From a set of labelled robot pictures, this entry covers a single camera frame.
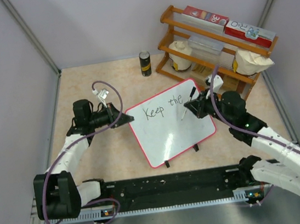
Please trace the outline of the pink framed whiteboard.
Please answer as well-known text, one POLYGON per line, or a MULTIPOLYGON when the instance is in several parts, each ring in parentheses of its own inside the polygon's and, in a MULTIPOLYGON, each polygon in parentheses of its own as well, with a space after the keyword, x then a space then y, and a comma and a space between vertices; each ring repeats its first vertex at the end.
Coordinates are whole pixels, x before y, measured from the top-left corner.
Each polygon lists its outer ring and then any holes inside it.
POLYGON ((129 126, 152 168, 162 166, 179 154, 216 133, 210 116, 198 119, 183 106, 199 95, 193 79, 183 80, 161 93, 129 108, 134 117, 129 126))

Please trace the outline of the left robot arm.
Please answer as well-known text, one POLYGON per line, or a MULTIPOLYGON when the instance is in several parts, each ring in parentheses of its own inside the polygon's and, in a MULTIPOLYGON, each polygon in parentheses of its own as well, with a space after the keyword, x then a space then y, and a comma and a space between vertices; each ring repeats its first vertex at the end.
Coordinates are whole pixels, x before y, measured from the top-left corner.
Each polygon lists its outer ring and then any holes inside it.
POLYGON ((109 191, 102 188, 102 179, 87 180, 78 186, 73 175, 94 135, 102 132, 103 127, 113 129, 134 121, 134 117, 120 112, 111 103, 93 111, 93 104, 82 99, 75 101, 72 109, 74 117, 63 148, 52 166, 33 180, 41 220, 77 218, 82 207, 89 202, 107 203, 109 191))

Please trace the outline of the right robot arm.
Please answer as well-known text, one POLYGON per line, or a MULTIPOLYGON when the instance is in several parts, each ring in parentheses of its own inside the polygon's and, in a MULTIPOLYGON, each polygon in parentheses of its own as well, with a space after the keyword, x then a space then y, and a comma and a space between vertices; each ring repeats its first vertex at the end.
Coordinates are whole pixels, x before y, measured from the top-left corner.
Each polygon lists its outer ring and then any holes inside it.
POLYGON ((197 118, 210 115, 220 120, 235 139, 277 160, 273 164, 256 156, 241 159, 239 178, 244 184, 266 182, 300 196, 300 147, 248 113, 246 101, 237 92, 226 91, 218 97, 209 90, 202 91, 184 106, 197 118))

